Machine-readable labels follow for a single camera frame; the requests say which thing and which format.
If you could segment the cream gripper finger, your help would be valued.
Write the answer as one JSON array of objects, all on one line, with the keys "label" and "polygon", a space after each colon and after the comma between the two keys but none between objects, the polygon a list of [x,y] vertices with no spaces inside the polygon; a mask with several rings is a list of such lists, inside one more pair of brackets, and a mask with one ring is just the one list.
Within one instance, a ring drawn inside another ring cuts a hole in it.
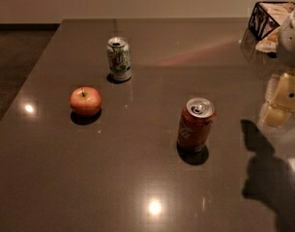
[{"label": "cream gripper finger", "polygon": [[259,113],[259,121],[270,127],[280,128],[291,117],[291,113],[279,107],[273,107],[265,102]]}]

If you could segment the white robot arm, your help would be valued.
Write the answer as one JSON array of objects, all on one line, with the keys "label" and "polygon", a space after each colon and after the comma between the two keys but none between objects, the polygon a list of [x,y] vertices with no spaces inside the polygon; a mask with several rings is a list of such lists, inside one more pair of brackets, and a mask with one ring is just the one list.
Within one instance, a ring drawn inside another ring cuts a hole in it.
[{"label": "white robot arm", "polygon": [[263,123],[279,128],[295,112],[295,9],[255,49],[264,53],[276,53],[277,58],[290,67],[289,71],[281,75],[272,75],[260,112]]}]

